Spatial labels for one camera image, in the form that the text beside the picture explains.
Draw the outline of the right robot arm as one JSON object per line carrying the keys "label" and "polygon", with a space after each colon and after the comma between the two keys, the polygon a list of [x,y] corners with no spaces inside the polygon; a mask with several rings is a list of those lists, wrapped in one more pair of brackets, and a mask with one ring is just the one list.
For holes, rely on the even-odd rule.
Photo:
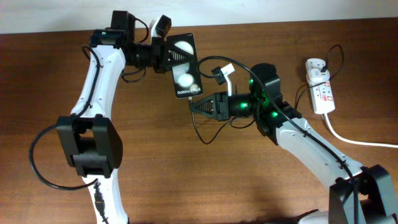
{"label": "right robot arm", "polygon": [[249,72],[249,93],[214,93],[191,101],[190,111],[218,121],[252,116],[263,136],[315,175],[328,190],[328,210],[312,210],[292,223],[397,223],[397,197],[388,171],[380,165],[365,167],[314,131],[282,99],[273,64],[260,63]]}

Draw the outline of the black smartphone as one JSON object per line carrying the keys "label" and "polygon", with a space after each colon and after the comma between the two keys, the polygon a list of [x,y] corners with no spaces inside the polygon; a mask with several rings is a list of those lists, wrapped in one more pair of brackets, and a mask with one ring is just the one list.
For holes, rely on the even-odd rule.
{"label": "black smartphone", "polygon": [[195,58],[193,62],[183,63],[171,68],[175,96],[177,98],[188,98],[203,93],[203,86],[201,76],[197,71],[197,51],[195,39],[192,33],[171,35],[167,37],[167,44],[174,44],[176,42],[188,42],[193,45],[195,49]]}

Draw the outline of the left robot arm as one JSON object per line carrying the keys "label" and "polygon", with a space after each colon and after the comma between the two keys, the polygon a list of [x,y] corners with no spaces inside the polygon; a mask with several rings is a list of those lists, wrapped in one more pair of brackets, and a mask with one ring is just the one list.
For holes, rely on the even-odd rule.
{"label": "left robot arm", "polygon": [[88,188],[97,223],[130,222],[118,183],[123,143],[111,122],[116,87],[125,67],[152,67],[157,73],[196,68],[193,34],[169,36],[171,20],[162,16],[147,30],[151,42],[142,44],[134,40],[136,21],[127,11],[113,11],[111,25],[94,30],[88,46],[90,66],[80,98],[70,116],[57,121],[67,163]]}

